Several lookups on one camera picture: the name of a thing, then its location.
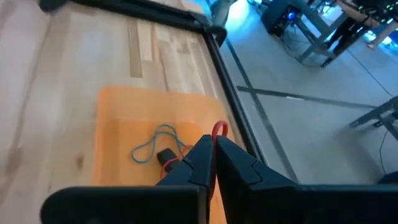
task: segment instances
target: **concrete floor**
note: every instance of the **concrete floor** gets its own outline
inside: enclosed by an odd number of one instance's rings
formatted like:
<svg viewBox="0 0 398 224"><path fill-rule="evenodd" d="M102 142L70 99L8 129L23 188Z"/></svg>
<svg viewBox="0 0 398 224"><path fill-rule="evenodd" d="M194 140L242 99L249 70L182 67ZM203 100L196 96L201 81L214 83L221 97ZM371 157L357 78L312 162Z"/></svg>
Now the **concrete floor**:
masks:
<svg viewBox="0 0 398 224"><path fill-rule="evenodd" d="M270 36L246 0L231 7L221 47L268 165L303 184L372 184L383 175L386 129L349 122L398 95L398 58L359 40L327 68L303 66ZM289 28L290 54L308 45ZM387 134L387 172L398 170L398 142Z"/></svg>

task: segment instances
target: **table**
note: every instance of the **table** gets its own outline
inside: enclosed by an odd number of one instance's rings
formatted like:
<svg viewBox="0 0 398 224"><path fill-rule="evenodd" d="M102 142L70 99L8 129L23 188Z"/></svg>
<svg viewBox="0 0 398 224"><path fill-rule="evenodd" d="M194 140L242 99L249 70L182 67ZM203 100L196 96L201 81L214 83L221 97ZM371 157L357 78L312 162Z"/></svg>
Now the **table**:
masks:
<svg viewBox="0 0 398 224"><path fill-rule="evenodd" d="M73 3L50 16L35 1L0 0L0 52L0 223L38 223L48 194L90 184L96 98L105 85L215 97L243 147L209 52L193 32Z"/></svg>
<svg viewBox="0 0 398 224"><path fill-rule="evenodd" d="M370 120L377 120L377 122L374 123L373 126L375 128L378 128L383 125L398 141L398 128L394 126L394 123L397 119L398 119L398 96L395 96L391 98L389 101L378 106L377 108L374 108L370 112L362 115L355 121L351 122L349 125L353 128L356 128L359 125L369 122Z"/></svg>
<svg viewBox="0 0 398 224"><path fill-rule="evenodd" d="M308 26L303 22L301 17L296 17L294 19L294 23L297 25L297 27L302 31L303 35L308 39L310 42L310 46L300 55L297 57L297 60L300 63L303 63L303 61L308 58L312 53L316 54L321 54L329 59L327 62L325 62L322 67L327 66L333 59L337 58L343 50L340 50L339 52L332 52L331 50L328 50L324 46L324 41L348 18L351 17L353 19L356 19L357 21L366 21L364 22L367 26L371 26L373 28L377 27L379 23L375 21L372 18L367 19L367 15L361 14L357 10L355 10L353 7L350 7L349 5L351 3L346 2L345 0L336 0L335 1L337 5L343 10L343 13L339 18L337 18L332 24L328 25L322 18L321 16L318 15L318 12L313 10L310 5L308 5L307 2L304 2L303 0L280 0L280 1L272 1L269 5L269 8L265 11L264 15L262 16L262 19L264 20L270 20L272 21L275 19L275 17L279 18L279 13L283 12L284 9L287 6L294 6L297 9L300 10L300 13L305 16L312 24L313 26L319 31L320 35L316 36L309 28Z"/></svg>

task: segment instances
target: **wooden tabletop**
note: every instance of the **wooden tabletop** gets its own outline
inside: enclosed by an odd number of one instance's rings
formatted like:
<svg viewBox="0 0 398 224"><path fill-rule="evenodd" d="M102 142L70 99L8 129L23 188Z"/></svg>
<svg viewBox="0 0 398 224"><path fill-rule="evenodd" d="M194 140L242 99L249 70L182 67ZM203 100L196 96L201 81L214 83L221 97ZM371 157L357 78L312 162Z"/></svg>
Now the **wooden tabletop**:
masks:
<svg viewBox="0 0 398 224"><path fill-rule="evenodd" d="M96 99L112 84L217 98L242 145L199 34L73 3L50 16L32 0L0 0L0 223L39 223L48 194L90 184Z"/></svg>

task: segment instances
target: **orange mat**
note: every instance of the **orange mat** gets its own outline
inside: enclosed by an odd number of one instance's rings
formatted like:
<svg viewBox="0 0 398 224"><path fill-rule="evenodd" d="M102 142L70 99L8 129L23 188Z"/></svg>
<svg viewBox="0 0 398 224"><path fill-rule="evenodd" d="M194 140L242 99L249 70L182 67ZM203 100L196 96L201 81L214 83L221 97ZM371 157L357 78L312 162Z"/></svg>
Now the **orange mat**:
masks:
<svg viewBox="0 0 398 224"><path fill-rule="evenodd" d="M160 135L153 158L138 164L131 150L152 138L156 127L170 124L178 138L194 145L213 125L226 120L224 106L214 98L130 86L108 86L98 98L94 185L154 185L160 180L161 166L155 154L165 148L179 155L175 140ZM136 152L146 159L151 145ZM211 201L210 223L226 223L220 190L216 183Z"/></svg>

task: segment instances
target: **person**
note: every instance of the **person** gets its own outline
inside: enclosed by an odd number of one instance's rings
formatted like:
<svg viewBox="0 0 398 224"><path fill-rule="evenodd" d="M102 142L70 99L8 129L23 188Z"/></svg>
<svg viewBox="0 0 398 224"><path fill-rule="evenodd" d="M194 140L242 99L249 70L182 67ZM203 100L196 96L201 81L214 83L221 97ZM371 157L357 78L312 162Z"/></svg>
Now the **person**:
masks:
<svg viewBox="0 0 398 224"><path fill-rule="evenodd" d="M395 17L390 24L377 37L368 43L370 49L375 49L386 37L398 29L398 17Z"/></svg>
<svg viewBox="0 0 398 224"><path fill-rule="evenodd" d="M334 49L341 49L344 47L346 42L355 34L360 28L375 28L379 25L377 21L373 19L373 15L377 13L376 2L377 0L363 1L356 0L353 1L338 1L337 4L342 7L342 10L349 15L349 17L337 28L336 32L332 37L325 41L324 45L326 48L330 48L334 42L338 39L338 45ZM353 8L361 5L361 11L355 10Z"/></svg>
<svg viewBox="0 0 398 224"><path fill-rule="evenodd" d="M229 8L237 0L216 0L211 6L213 24L224 27L228 19Z"/></svg>

